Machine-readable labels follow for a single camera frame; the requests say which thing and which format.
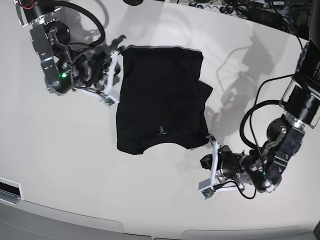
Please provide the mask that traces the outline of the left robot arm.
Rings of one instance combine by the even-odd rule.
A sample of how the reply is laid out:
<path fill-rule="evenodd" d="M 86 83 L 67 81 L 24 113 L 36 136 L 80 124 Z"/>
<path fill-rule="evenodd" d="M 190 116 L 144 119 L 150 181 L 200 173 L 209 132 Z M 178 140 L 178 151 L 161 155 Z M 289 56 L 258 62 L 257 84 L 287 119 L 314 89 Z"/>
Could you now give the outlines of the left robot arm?
<path fill-rule="evenodd" d="M 250 153 L 234 153 L 227 145 L 209 135 L 212 152 L 200 161 L 210 170 L 208 179 L 198 190 L 206 200 L 218 192 L 239 191 L 252 185 L 257 193 L 273 192 L 281 183 L 288 162 L 300 149 L 305 127 L 315 128 L 320 119 L 320 3 L 312 2 L 309 39 L 303 47 L 291 82 L 280 100 L 255 102 L 244 115 L 239 128 L 241 140 L 250 147 Z M 272 121 L 266 132 L 263 146 L 249 141 L 244 134 L 246 123 L 251 123 L 253 113 L 265 106 L 280 106 L 284 113 Z"/>

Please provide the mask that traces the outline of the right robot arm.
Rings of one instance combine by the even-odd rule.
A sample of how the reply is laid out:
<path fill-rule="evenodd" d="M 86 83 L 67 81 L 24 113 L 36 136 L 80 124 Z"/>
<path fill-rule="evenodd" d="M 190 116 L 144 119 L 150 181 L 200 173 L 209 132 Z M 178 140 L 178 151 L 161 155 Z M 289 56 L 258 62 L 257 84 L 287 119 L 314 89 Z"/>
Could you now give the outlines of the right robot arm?
<path fill-rule="evenodd" d="M 82 92 L 106 106 L 118 104 L 120 94 L 114 89 L 115 77 L 120 73 L 119 55 L 125 46 L 105 51 L 102 44 L 106 33 L 101 22 L 86 9 L 63 0 L 15 0 L 19 23 L 30 25 L 32 45 L 40 58 L 46 89 L 63 96 L 69 91 Z M 60 20 L 62 8 L 75 10 L 92 20 L 99 31 L 99 39 L 91 43 L 79 42 L 73 49 L 70 28 Z"/>

